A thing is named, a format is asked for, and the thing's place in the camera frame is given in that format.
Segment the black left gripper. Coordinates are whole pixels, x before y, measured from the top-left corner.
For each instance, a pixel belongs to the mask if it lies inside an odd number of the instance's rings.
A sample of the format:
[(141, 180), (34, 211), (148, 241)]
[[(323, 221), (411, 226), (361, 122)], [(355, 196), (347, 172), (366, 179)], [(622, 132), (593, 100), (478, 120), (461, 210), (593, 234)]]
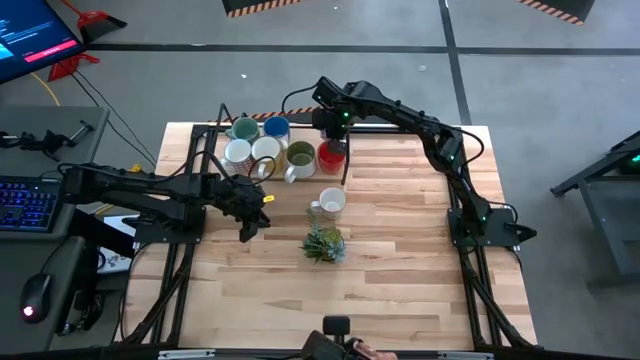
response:
[(256, 222), (258, 227), (269, 227), (270, 218), (262, 210), (265, 196), (262, 187), (244, 175), (213, 175), (212, 205), (237, 221)]

